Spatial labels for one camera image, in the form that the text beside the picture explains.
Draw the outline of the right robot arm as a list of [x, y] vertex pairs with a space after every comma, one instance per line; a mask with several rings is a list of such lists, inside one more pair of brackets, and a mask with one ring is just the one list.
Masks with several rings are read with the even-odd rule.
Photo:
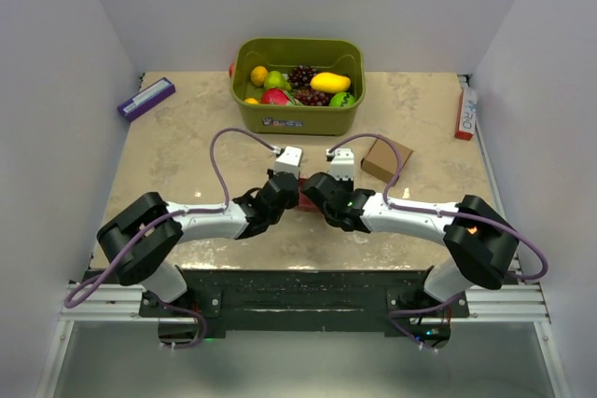
[[472, 286], [501, 289], [519, 245], [511, 225], [474, 195], [447, 203], [387, 199], [370, 189], [350, 190], [324, 172], [312, 175], [300, 191], [330, 226], [406, 235], [447, 248], [450, 258], [424, 274], [415, 295], [417, 309], [428, 317], [438, 316], [449, 299]]

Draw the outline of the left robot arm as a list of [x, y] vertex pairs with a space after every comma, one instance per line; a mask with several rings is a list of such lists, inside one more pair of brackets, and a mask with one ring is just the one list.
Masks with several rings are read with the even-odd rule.
[[195, 207], [142, 195], [105, 224], [97, 241], [122, 286], [140, 284], [173, 316], [193, 305], [182, 271], [166, 260], [175, 245], [194, 240], [243, 240], [264, 233], [299, 204], [299, 180], [277, 172], [264, 186], [248, 190], [229, 205]]

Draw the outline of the pink paper box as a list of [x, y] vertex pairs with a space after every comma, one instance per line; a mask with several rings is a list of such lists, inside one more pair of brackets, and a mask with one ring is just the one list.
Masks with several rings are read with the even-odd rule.
[[307, 181], [306, 178], [300, 177], [298, 179], [298, 206], [297, 209], [303, 212], [318, 212], [318, 208], [312, 203], [312, 201], [302, 192], [302, 187]]

